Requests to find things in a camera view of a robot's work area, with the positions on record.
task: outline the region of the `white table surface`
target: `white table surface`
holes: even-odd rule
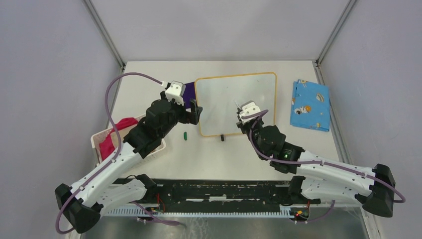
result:
[[[338,161],[331,131],[322,132],[290,125],[293,82],[317,82],[311,61],[173,61],[128,62],[125,73],[141,72],[161,81],[189,83],[200,77],[254,72],[277,74],[276,125],[286,141],[320,156]],[[163,88],[142,77],[126,76],[117,93],[112,117],[137,117],[160,98]],[[184,141],[183,133],[188,140]],[[202,137],[199,127],[177,124],[165,137],[167,151],[159,158],[132,168],[123,176],[146,173],[151,178],[217,180],[290,180],[258,158],[245,135]]]

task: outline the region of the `white plastic basket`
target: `white plastic basket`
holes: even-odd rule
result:
[[[142,119],[143,117],[145,117],[145,115],[141,115],[139,117],[136,117],[135,119],[137,121],[139,121],[140,119]],[[98,132],[96,134],[94,134],[93,136],[91,136],[91,146],[93,148],[94,151],[94,156],[97,157],[98,159],[98,163],[101,163],[103,161],[103,159],[101,158],[101,154],[100,154],[100,143],[102,143],[107,135],[111,132],[113,128],[108,128],[106,130],[103,130],[101,132]],[[140,164],[146,163],[151,161],[154,158],[159,157],[161,154],[164,153],[164,149],[166,148],[166,142],[164,141],[164,139],[161,140],[161,145],[158,146],[154,152],[150,153],[148,156],[146,156],[146,158],[144,158],[143,160],[141,160],[138,164],[135,164],[133,167],[137,167]]]

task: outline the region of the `blue patterned towel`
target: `blue patterned towel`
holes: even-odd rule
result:
[[[296,127],[329,131],[328,87],[304,80],[293,82],[290,124]]]

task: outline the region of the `metal floor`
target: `metal floor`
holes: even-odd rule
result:
[[[311,208],[311,219],[327,208]],[[367,239],[360,208],[335,208],[325,219],[295,225],[279,218],[162,218],[184,226],[136,222],[132,217],[103,217],[83,239]]]

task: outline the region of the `wire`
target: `wire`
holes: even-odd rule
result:
[[[254,114],[249,115],[249,116],[242,116],[241,118],[242,118],[242,120],[246,120],[246,119],[250,119],[250,118],[261,116],[261,115],[264,116],[266,113],[268,113],[268,110],[263,110],[261,112],[254,113]]]
[[[127,176],[124,180],[128,179],[130,176],[133,176],[136,178],[136,175],[130,174],[129,176]]]
[[[161,200],[161,198],[160,198],[160,202],[163,203],[163,212],[165,213],[166,212],[166,205],[164,204],[163,200]]]
[[[134,75],[134,76],[142,76],[142,77],[148,78],[148,79],[150,79],[150,80],[152,80],[152,81],[154,81],[154,82],[156,82],[156,83],[158,83],[158,84],[162,84],[162,82],[161,82],[161,81],[159,81],[159,80],[157,80],[157,79],[155,79],[155,78],[153,78],[153,77],[150,77],[150,76],[148,76],[148,75],[145,75],[145,74],[142,74],[142,73],[138,73],[138,72],[129,72],[129,73],[124,73],[124,74],[121,74],[121,75],[117,76],[117,77],[116,77],[116,78],[114,78],[114,79],[110,82],[110,84],[108,85],[107,90],[105,91],[105,101],[104,101],[104,103],[105,103],[105,111],[106,111],[106,113],[107,113],[107,117],[108,117],[108,120],[110,121],[111,126],[113,126],[113,129],[114,129],[114,131],[116,132],[116,135],[117,135],[117,142],[118,142],[117,151],[116,151],[116,153],[114,154],[113,159],[116,159],[116,158],[117,158],[117,156],[118,156],[118,154],[119,154],[119,153],[120,153],[120,151],[121,151],[121,137],[120,137],[120,133],[118,132],[118,129],[117,129],[117,127],[116,127],[116,124],[114,123],[113,119],[111,118],[110,108],[108,107],[108,94],[109,94],[109,92],[110,92],[111,87],[114,85],[114,83],[115,83],[116,81],[120,80],[120,78],[122,78],[122,77],[124,77],[124,76],[132,76],[132,75]]]
[[[297,223],[312,223],[312,222],[316,222],[316,221],[322,220],[322,219],[326,218],[328,215],[331,214],[332,210],[334,209],[334,205],[335,205],[335,200],[332,201],[331,206],[328,209],[328,211],[324,215],[322,215],[322,216],[320,216],[318,218],[315,218],[315,219],[312,219],[312,220],[308,220],[306,222],[300,222],[300,221],[295,221],[295,222],[297,222]]]
[[[178,221],[168,221],[168,220],[161,220],[158,217],[152,215],[151,212],[149,212],[148,210],[146,210],[143,206],[141,206],[139,203],[133,201],[133,204],[137,205],[140,209],[142,209],[144,211],[144,213],[148,214],[153,220],[152,221],[146,221],[148,223],[162,223],[168,226],[178,226],[181,223]]]
[[[153,77],[150,77],[150,76],[148,76],[148,75],[145,75],[145,74],[142,74],[142,73],[137,73],[137,72],[128,72],[128,73],[124,73],[124,74],[121,74],[121,75],[119,75],[119,76],[117,76],[116,78],[114,78],[111,82],[110,82],[110,84],[108,85],[108,87],[107,87],[107,89],[106,89],[106,91],[105,91],[105,112],[107,113],[107,117],[108,117],[108,120],[110,121],[110,123],[111,123],[111,125],[113,126],[113,129],[114,129],[114,131],[116,132],[116,135],[117,135],[117,139],[118,139],[118,148],[117,148],[117,151],[116,151],[116,153],[114,154],[114,156],[113,156],[113,158],[112,159],[116,159],[117,158],[117,156],[119,155],[119,153],[120,153],[120,151],[121,151],[121,137],[120,137],[120,134],[119,134],[119,132],[118,132],[118,129],[117,129],[117,127],[116,127],[116,124],[114,123],[114,121],[113,121],[113,119],[111,118],[111,113],[110,113],[110,108],[108,107],[108,94],[109,94],[109,92],[110,92],[110,89],[111,89],[111,87],[113,86],[113,84],[116,82],[116,81],[118,81],[120,78],[122,78],[122,77],[124,77],[124,76],[131,76],[131,75],[136,75],[136,76],[142,76],[142,77],[145,77],[145,78],[148,78],[148,79],[150,79],[150,80],[152,80],[152,81],[154,81],[154,82],[156,82],[156,83],[158,83],[158,84],[162,84],[162,82],[161,81],[159,81],[159,80],[157,80],[157,79],[155,79],[155,78],[153,78]],[[112,161],[109,161],[109,162],[107,162],[105,165],[104,165],[104,167],[102,167],[102,168],[100,168],[96,173],[94,173],[90,178],[88,178],[86,181],[85,181],[85,183],[83,183],[66,201],[65,201],[65,203],[63,204],[63,206],[62,206],[62,208],[60,209],[60,211],[59,211],[59,214],[57,215],[57,218],[56,218],[56,223],[55,223],[55,228],[56,228],[56,231],[57,231],[57,233],[58,234],[67,234],[67,233],[69,233],[69,232],[71,232],[71,231],[73,231],[75,228],[71,228],[71,229],[69,229],[69,230],[67,230],[67,231],[62,231],[62,230],[60,230],[60,218],[61,218],[61,216],[62,216],[62,214],[63,214],[63,212],[64,212],[64,210],[67,208],[67,206],[68,206],[68,204],[70,203],[70,201],[72,200],[72,199],[74,199],[75,197],[76,197],[76,195],[81,191],[81,187],[82,188],[85,188],[85,186],[87,186],[97,175],[99,175],[101,172],[103,172],[107,167],[109,167],[110,165],[111,165],[111,163],[112,163]]]
[[[261,153],[257,149],[257,147],[255,146],[255,143],[253,142],[253,139],[252,139],[252,131],[253,131],[253,128],[255,127],[255,125],[259,122],[259,120],[267,112],[268,112],[268,110],[261,111],[261,114],[258,116],[258,118],[255,120],[255,122],[252,124],[252,127],[251,127],[251,129],[249,131],[249,141],[251,142],[253,149],[255,150],[255,152],[258,155],[260,155],[261,157],[263,157],[265,159],[268,159],[270,161],[274,161],[274,162],[277,162],[277,163],[284,163],[284,164],[295,164],[295,165],[301,165],[301,164],[323,164],[323,162],[321,160],[318,160],[318,161],[317,160],[301,161],[301,162],[293,161],[293,162],[291,162],[291,161],[286,161],[286,160],[274,159],[274,158],[270,158],[267,155],[264,155],[263,153]],[[384,185],[385,187],[387,187],[388,189],[390,189],[391,191],[393,191],[395,194],[397,194],[401,198],[401,200],[393,200],[394,203],[404,203],[404,202],[406,202],[406,198],[403,196],[403,194],[401,194],[393,186],[391,186],[390,184],[384,182],[383,180],[381,180],[379,178],[376,178],[376,177],[371,176],[371,175],[366,175],[363,172],[360,172],[360,171],[357,171],[357,170],[354,170],[354,169],[351,169],[351,168],[347,168],[347,167],[344,167],[344,166],[341,166],[341,165],[333,164],[333,163],[330,163],[330,162],[325,162],[324,165],[328,165],[328,166],[331,166],[331,167],[334,167],[334,168],[338,168],[338,169],[341,169],[341,170],[344,170],[344,171],[347,171],[347,172],[350,172],[350,173],[355,173],[355,174],[360,175],[362,177],[367,177],[367,178],[372,179],[372,180],[374,180],[374,181],[376,181],[378,183],[381,183],[382,185]]]
[[[62,231],[60,230],[60,217],[62,216],[63,212],[65,211],[66,207],[68,206],[68,204],[70,203],[70,201],[81,191],[81,187],[85,188],[97,175],[99,175],[101,172],[103,172],[107,167],[109,167],[111,165],[112,161],[108,161],[104,167],[100,168],[97,172],[95,172],[90,178],[88,178],[85,183],[83,183],[63,204],[62,208],[59,211],[59,214],[57,215],[56,218],[56,231],[58,234],[67,234],[71,231],[74,230],[74,228],[71,228],[67,231]]]

